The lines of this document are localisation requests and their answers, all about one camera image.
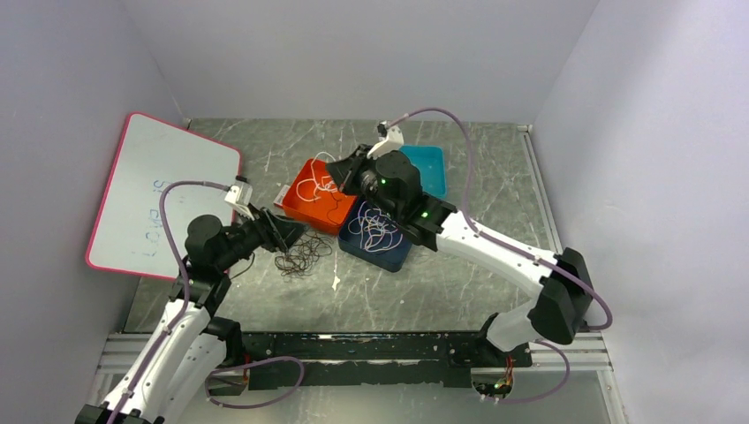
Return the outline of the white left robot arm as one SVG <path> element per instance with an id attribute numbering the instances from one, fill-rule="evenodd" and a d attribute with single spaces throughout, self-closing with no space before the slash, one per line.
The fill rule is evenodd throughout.
<path id="1" fill-rule="evenodd" d="M 248 362 L 238 322 L 216 311 L 231 287 L 229 270 L 258 248 L 287 252 L 306 232 L 303 223 L 262 208 L 242 224 L 212 215 L 187 227 L 185 271 L 172 285 L 158 329 L 123 379 L 97 405 L 84 405 L 78 423 L 169 423 L 216 368 Z"/>

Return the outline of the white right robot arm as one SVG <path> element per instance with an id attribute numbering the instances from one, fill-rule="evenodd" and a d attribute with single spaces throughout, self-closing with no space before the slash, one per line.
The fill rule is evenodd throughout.
<path id="1" fill-rule="evenodd" d="M 519 345 L 545 339 L 569 345 L 593 296 L 582 255 L 529 246 L 493 231 L 455 205 L 425 192 L 419 170 L 400 151 L 379 158 L 359 146 L 326 171 L 340 192 L 378 207 L 414 245 L 451 254 L 516 285 L 529 300 L 485 323 L 476 352 L 496 366 Z"/>

